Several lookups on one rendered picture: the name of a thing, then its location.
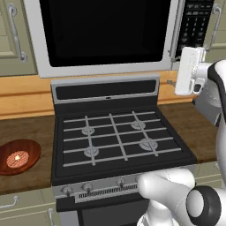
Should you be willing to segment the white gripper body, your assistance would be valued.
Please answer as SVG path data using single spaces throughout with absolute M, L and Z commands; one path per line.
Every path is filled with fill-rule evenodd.
M 175 86 L 176 95 L 199 94 L 206 80 L 197 74 L 198 66 L 205 60 L 204 48 L 184 47 L 180 58 Z

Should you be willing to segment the black oven door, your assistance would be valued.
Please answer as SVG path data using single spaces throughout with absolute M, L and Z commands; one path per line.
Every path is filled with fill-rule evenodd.
M 139 218 L 147 211 L 147 206 L 147 200 L 138 200 L 82 209 L 78 211 L 79 226 L 137 226 Z

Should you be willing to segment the brown wooden bowl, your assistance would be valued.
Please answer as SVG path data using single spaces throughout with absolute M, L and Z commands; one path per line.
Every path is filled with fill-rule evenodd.
M 26 151 L 29 154 L 28 162 L 16 169 L 7 166 L 6 160 L 9 155 L 17 151 Z M 0 146 L 0 175 L 14 176 L 30 170 L 41 156 L 41 146 L 31 139 L 16 139 Z

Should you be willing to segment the round waffle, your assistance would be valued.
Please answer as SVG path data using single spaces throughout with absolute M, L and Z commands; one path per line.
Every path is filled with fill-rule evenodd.
M 17 151 L 9 155 L 6 164 L 12 169 L 20 168 L 28 162 L 29 154 L 26 151 Z

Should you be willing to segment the beige base cupboard door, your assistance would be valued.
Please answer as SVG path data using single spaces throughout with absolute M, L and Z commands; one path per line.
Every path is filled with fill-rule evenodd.
M 57 212 L 54 209 L 52 218 L 55 226 L 61 226 Z M 26 215 L 5 217 L 3 219 L 0 219 L 0 226 L 51 226 L 51 224 L 47 209 Z

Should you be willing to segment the black and silver stove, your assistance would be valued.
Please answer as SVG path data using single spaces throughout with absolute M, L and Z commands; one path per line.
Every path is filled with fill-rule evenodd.
M 194 171 L 196 157 L 158 109 L 158 92 L 156 74 L 52 81 L 51 186 L 62 226 L 79 226 L 82 209 L 144 200 L 137 189 L 144 172 Z M 67 185 L 70 197 L 61 192 Z

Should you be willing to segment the beige drawer front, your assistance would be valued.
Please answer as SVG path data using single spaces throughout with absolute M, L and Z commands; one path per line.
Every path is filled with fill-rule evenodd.
M 197 164 L 193 175 L 196 185 L 208 185 L 214 188 L 225 187 L 217 162 Z
M 0 195 L 0 213 L 42 207 L 56 202 L 51 188 Z

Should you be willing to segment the beige wall cupboard door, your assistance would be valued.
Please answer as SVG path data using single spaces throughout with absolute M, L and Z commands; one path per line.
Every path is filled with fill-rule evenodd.
M 222 9 L 222 15 L 219 27 L 216 33 L 215 42 L 210 51 L 206 54 L 206 62 L 213 63 L 217 60 L 226 59 L 226 0 L 215 0 L 214 4 L 219 4 Z M 209 47 L 212 33 L 214 32 L 217 14 L 211 13 L 210 20 L 207 26 L 207 33 L 204 40 L 204 47 Z
M 7 4 L 13 3 L 17 9 L 14 22 L 17 28 L 20 47 L 27 55 L 27 62 L 22 63 L 16 50 Z M 37 73 L 32 41 L 26 19 L 23 0 L 0 0 L 0 77 L 32 75 Z

